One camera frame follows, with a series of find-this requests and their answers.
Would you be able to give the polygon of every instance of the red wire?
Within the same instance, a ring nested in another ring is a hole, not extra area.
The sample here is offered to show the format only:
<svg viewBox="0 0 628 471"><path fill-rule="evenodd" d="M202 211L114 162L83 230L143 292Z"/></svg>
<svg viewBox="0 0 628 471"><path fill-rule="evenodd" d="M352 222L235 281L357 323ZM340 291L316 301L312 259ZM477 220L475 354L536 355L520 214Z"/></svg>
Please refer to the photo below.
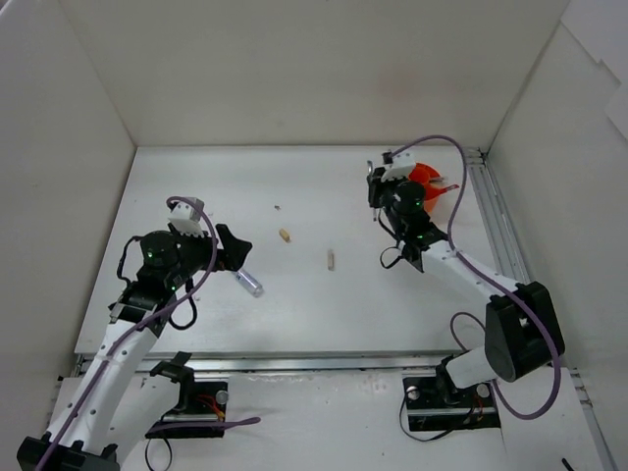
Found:
<svg viewBox="0 0 628 471"><path fill-rule="evenodd" d="M476 395L475 398L478 401L478 405L480 406L480 414L476 421L480 422L484 418L484 404L482 403L482 399L480 399L478 395Z"/></svg>
<svg viewBox="0 0 628 471"><path fill-rule="evenodd" d="M220 410L220 408L216 404L216 399L212 397L211 395L200 394L199 396L196 397L196 400L200 402L201 404L205 404L210 409L212 409L219 419L221 417L225 417L225 413L222 410Z"/></svg>

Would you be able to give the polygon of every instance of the white wall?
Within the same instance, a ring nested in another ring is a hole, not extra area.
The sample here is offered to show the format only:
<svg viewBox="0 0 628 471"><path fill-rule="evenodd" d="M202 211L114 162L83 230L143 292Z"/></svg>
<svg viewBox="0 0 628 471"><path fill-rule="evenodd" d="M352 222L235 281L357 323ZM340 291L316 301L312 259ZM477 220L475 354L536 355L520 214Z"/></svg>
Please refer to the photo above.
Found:
<svg viewBox="0 0 628 471"><path fill-rule="evenodd" d="M567 0L62 0L137 145L487 146Z"/></svg>
<svg viewBox="0 0 628 471"><path fill-rule="evenodd" d="M569 363L628 469L628 141L604 109L618 87L560 26L489 160L530 271L551 290Z"/></svg>
<svg viewBox="0 0 628 471"><path fill-rule="evenodd" d="M604 110L628 138L628 2L571 0L561 21L591 57L603 62L621 82Z"/></svg>
<svg viewBox="0 0 628 471"><path fill-rule="evenodd" d="M56 0L3 8L0 67L0 468L17 469L70 372L133 145Z"/></svg>

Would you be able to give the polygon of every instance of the wire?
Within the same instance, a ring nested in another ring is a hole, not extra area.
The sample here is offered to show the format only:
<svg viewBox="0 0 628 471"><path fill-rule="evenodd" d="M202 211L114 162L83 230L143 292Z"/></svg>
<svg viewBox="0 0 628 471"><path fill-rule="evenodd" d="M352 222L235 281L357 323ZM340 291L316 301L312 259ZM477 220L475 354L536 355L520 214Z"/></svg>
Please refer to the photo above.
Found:
<svg viewBox="0 0 628 471"><path fill-rule="evenodd" d="M214 230L214 226L212 225L212 222L210 221L207 214L205 214L203 209L200 206L198 206L194 201L191 201L188 198L185 198L182 196L171 196L170 198L166 200L166 204L168 205L168 207L171 207L171 205L176 205L178 202L188 204L189 206L191 206L192 209L194 209L195 211L198 212L198 214L200 214L201 219L207 225L209 234L212 237L212 255L209 260L209 264L207 265L207 268L205 269L205 273L203 273L203 276L198 281L198 284L190 292L186 293L184 296L182 296L180 299L175 301L173 304L165 306L162 309L159 309L157 312L146 317L145 319L142 319L140 322L138 322L133 327L128 329L126 332L124 332L116 341L114 341L114 343L111 345L111 348L107 350L106 358L102 360L102 363L100 364L98 369L95 371L93 377L91 378L91 380L85 387L84 391L78 398L77 403L75 404L74 408L72 409L70 414L68 414L68 418L61 426L59 433L54 438L52 443L48 446L45 453L39 460L39 463L37 463L37 466L35 467L35 471L43 471L46 463L50 459L50 456L52 456L52 453L54 452L55 448L57 447L57 445L59 444L63 436L66 434L66 432L68 432L68 430L70 429L70 425L72 424L72 421L76 417L79 416L80 408L84 405L85 401L87 400L91 392L94 390L94 388L98 384L98 381L100 381L100 378L102 377L105 370L107 369L107 366L109 365L109 361L110 361L109 358L111 358L113 354L118 350L118 348L120 348L122 343L135 331L141 331L148 324L156 320L159 320L161 318L170 316L178 306L180 306L182 303L192 298L192 296L200 289L200 287L202 287L205 284L205 282L207 281L207 278L214 270L214 267L216 266L216 258L218 257L218 238L216 237L216 231Z"/></svg>
<svg viewBox="0 0 628 471"><path fill-rule="evenodd" d="M194 280L190 278L189 280L185 282L185 292L190 292L193 288L194 288ZM189 299L189 307L191 307L192 309L192 318L187 324L180 326L179 324L175 322L175 320L173 319L173 316L170 316L168 318L168 324L170 324L173 329L177 331L186 331L187 329L192 327L194 324L196 324L196 320L198 319L198 309L196 309L196 303L194 302L194 299L192 298Z"/></svg>
<svg viewBox="0 0 628 471"><path fill-rule="evenodd" d="M475 419L477 423L477 422L480 422L482 419L484 419L484 403L482 402L482 399L480 399L480 397L477 394L474 396L474 398L478 402L478 405L480 406L480 412L478 413L478 418Z"/></svg>
<svg viewBox="0 0 628 471"><path fill-rule="evenodd" d="M575 471L575 469L571 467L571 465L569 464L569 461L567 461L566 458L562 458L560 462L562 463L562 465L565 467L567 471Z"/></svg>
<svg viewBox="0 0 628 471"><path fill-rule="evenodd" d="M220 410L220 407L218 407L218 404L216 403L216 399L214 397L207 394L199 394L196 397L196 400L212 409L220 420L225 420L225 412Z"/></svg>
<svg viewBox="0 0 628 471"><path fill-rule="evenodd" d="M394 234L393 230L392 230L392 229L390 229L389 227L387 227L387 226L386 226L386 224L384 224L384 221L382 221L382 209L380 209L380 210L377 212L377 222L378 222L378 223L380 223L380 226L382 227L382 229L383 229L384 231L386 231L387 233L389 233L389 235L390 235L393 239L397 240L396 235Z"/></svg>
<svg viewBox="0 0 628 471"><path fill-rule="evenodd" d="M491 277L488 277L487 275L482 273L480 270L478 270L460 251L457 250L455 243L453 242L453 233L452 233L453 220L455 219L458 209L460 208L460 203L462 202L462 196L464 195L464 190L466 189L467 180L468 180L468 170L467 170L466 162L464 161L464 149L462 149L462 146L455 139L449 137L448 135L431 134L431 135L426 135L424 137L420 137L402 147L399 147L396 151L394 151L390 155L390 158L394 157L397 154L400 154L401 152L409 149L410 147L413 147L427 140L433 140L433 139L445 140L449 142L450 144L452 144L458 150L458 153L460 154L460 158L462 159L462 184L460 185L460 192L458 193L458 197L455 201L455 204L453 205L453 210L451 211L451 216L449 217L449 221L447 223L447 237L449 239L449 247L455 253L456 257L458 257L458 259L464 264L464 266L466 266L474 275L476 275L477 277L487 282L493 288L502 292L506 297L508 297L512 302L514 302L526 314L526 316L528 316L528 318L530 318L530 320L534 323L534 325L537 327L537 329L541 333L543 340L548 346L549 354L551 355L551 364L553 367L553 383L551 385L551 392L549 393L548 400L546 400L546 402L535 412L532 412L530 414L523 414L515 410L503 396L503 393L499 389L499 385L497 384L497 381L493 381L493 386L495 388L496 394L508 412L510 412L512 415L514 415L515 417L521 420L537 419L541 417L542 415L544 415L546 412L548 412L548 410L550 410L550 408L555 403L556 398L558 397L558 392L560 391L560 360L559 360L560 355L558 355L558 349L556 348L556 345L553 342L553 339L551 338L550 332L548 331L546 326L544 326L543 322L541 322L541 319L539 319L539 316L537 316L537 314L532 309L530 309L527 306L527 304L523 302L523 300L519 296L517 296L514 292L503 287L498 282L494 281Z"/></svg>
<svg viewBox="0 0 628 471"><path fill-rule="evenodd" d="M168 441L168 439L163 438L163 439L159 439L159 440L163 440L164 444L166 444L166 446L168 447L168 466L166 466L166 468L164 469L164 471L168 471L170 469L170 467L173 465L173 448L170 445L170 442ZM150 446L150 443L153 441L153 439L148 439L148 442L146 443L146 447L144 448L144 461L146 461L146 466L148 467L149 471L156 471L155 468L152 467L152 465L150 464L150 461L148 460L148 447Z"/></svg>
<svg viewBox="0 0 628 471"><path fill-rule="evenodd" d="M122 250L122 257L120 257L120 261L118 262L116 277L118 277L118 280L122 280L123 282L125 282L127 284L127 288L131 286L131 280L129 280L122 274L123 270L125 269L125 262L127 261L127 251L129 250L129 245L131 245L132 242L139 242L142 239L143 237L141 235L134 235L133 237L131 237L127 241L127 243L125 243L125 248Z"/></svg>
<svg viewBox="0 0 628 471"><path fill-rule="evenodd" d="M248 419L239 420L237 422L176 422L173 424L159 424L155 425L147 433L154 434L163 430L173 429L216 429L216 430L228 430L235 427L243 427L245 425L255 425L262 421L260 417L250 417Z"/></svg>
<svg viewBox="0 0 628 471"><path fill-rule="evenodd" d="M487 329L484 327L484 324L482 324L482 321L480 319L478 319L477 317L475 317L473 314L471 314L470 312L456 312L452 317L451 320L449 320L449 331L451 332L451 336L453 337L453 339L455 340L455 342L458 344L458 346L462 349L462 351L469 351L469 349L464 346L464 344L462 343L462 341L458 338L457 333L455 332L455 328L453 327L453 323L455 322L455 320L458 317L468 317L470 319L472 319L473 321L475 321L475 323L480 326L480 328L482 329L482 331L484 331L484 333L486 333Z"/></svg>
<svg viewBox="0 0 628 471"><path fill-rule="evenodd" d="M397 248L396 245L392 245L390 247L385 248L384 250L382 250L382 253L380 253L380 265L382 265L382 268L385 268L386 270L392 268L394 265L396 265L397 263L399 263L401 260L403 260L403 257L401 255L398 255L391 263L389 263L388 265L384 264L384 254L386 252L388 252L389 250L393 249L393 248Z"/></svg>
<svg viewBox="0 0 628 471"><path fill-rule="evenodd" d="M414 440L416 442L422 442L424 444L427 443L427 442L435 442L436 440L439 440L439 439L441 439L443 437L446 437L447 435L455 432L456 430L458 430L460 427L462 427L465 424L466 420L468 420L469 417L471 417L471 414L473 414L473 411L475 410L475 406L472 403L471 404L471 408L466 413L466 415L460 420L459 423L457 423L456 425L454 425L450 429L445 430L444 432L440 432L439 434L434 435L433 437L430 437L428 439L419 439L418 437L415 437L412 434L410 434L403 427L403 407L406 407L406 406L407 406L406 397L404 395L403 396L403 400L401 401L401 407L399 408L399 427L401 428L401 432L403 432L406 435L406 437L409 437L410 439L412 439L412 440Z"/></svg>

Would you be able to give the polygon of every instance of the small cylinder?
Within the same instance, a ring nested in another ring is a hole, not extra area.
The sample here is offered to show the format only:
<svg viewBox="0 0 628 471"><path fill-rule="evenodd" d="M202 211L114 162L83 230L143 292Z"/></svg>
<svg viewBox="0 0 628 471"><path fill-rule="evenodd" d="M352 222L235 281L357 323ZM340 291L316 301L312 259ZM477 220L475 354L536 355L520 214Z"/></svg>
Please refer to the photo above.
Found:
<svg viewBox="0 0 628 471"><path fill-rule="evenodd" d="M234 272L234 277L253 297L259 297L264 293L262 284L255 280L255 278L243 268Z"/></svg>
<svg viewBox="0 0 628 471"><path fill-rule="evenodd" d="M285 229L279 229L279 235L285 242L290 242L290 233Z"/></svg>

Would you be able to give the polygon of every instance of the orange object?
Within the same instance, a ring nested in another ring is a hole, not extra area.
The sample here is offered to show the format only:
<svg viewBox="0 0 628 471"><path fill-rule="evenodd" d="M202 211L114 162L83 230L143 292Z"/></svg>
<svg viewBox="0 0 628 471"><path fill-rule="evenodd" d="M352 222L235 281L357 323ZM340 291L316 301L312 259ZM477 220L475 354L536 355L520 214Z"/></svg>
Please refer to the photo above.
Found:
<svg viewBox="0 0 628 471"><path fill-rule="evenodd" d="M432 212L436 203L439 201L440 195L452 189L459 188L457 184L443 187L440 183L430 183L430 180L437 179L440 176L441 174L439 174L436 169L426 164L416 164L414 170L408 176L411 181L420 183L425 187L425 203L423 207L428 213Z"/></svg>

